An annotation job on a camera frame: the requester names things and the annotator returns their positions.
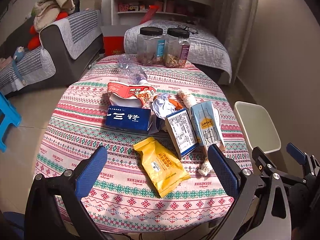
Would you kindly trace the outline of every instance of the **white bottle cap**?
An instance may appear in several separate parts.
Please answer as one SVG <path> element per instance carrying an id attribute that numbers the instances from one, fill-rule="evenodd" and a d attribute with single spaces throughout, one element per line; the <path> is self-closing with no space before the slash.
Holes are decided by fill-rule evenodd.
<path id="1" fill-rule="evenodd" d="M 149 85 L 148 81 L 145 80 L 145 79 L 142 79 L 142 80 L 139 81 L 139 83 L 138 83 L 138 85 L 143 85 L 143 84 L 148 84 L 148 85 Z"/>

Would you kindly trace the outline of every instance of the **yellow package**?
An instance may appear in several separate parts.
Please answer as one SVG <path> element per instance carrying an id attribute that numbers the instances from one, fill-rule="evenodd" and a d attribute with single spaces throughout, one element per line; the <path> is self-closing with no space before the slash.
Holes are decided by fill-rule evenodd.
<path id="1" fill-rule="evenodd" d="M 133 145 L 140 154 L 142 166 L 160 197 L 173 191 L 181 181 L 190 179 L 179 159 L 153 137 Z"/>

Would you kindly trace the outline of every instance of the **blue gripper pad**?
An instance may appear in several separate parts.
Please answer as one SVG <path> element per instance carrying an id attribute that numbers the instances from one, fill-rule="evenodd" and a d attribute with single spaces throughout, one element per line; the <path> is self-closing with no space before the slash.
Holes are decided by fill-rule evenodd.
<path id="1" fill-rule="evenodd" d="M 209 146 L 208 149 L 208 160 L 217 174 L 221 185 L 227 195 L 236 199 L 239 195 L 239 181 L 229 165 L 226 163 L 225 157 L 222 152 L 218 152 L 213 145 Z"/>
<path id="2" fill-rule="evenodd" d="M 306 156 L 300 151 L 297 147 L 295 147 L 292 143 L 288 143 L 286 147 L 287 153 L 291 155 L 292 158 L 296 160 L 300 165 L 306 164 Z"/>
<path id="3" fill-rule="evenodd" d="M 108 152 L 105 147 L 101 147 L 92 160 L 87 164 L 84 171 L 79 175 L 76 180 L 75 195 L 78 200 L 87 197 L 96 182 L 103 166 L 108 159 Z"/>

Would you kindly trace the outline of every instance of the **gray curtain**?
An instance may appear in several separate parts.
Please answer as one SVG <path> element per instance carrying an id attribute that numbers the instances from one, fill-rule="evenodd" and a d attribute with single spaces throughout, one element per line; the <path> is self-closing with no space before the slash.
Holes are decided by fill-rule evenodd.
<path id="1" fill-rule="evenodd" d="M 215 0 L 212 31 L 228 51 L 232 79 L 238 73 L 258 6 L 258 0 Z M 228 84 L 223 73 L 219 84 Z"/>

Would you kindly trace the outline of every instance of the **red plush toy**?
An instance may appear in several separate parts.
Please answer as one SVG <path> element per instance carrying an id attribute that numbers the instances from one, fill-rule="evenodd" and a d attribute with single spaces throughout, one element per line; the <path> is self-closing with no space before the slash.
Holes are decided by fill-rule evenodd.
<path id="1" fill-rule="evenodd" d="M 56 21 L 68 17 L 68 13 L 60 12 L 56 18 Z M 35 27 L 32 25 L 30 28 L 30 34 L 35 35 L 28 43 L 28 49 L 33 50 L 40 46 L 39 33 L 36 32 Z"/>

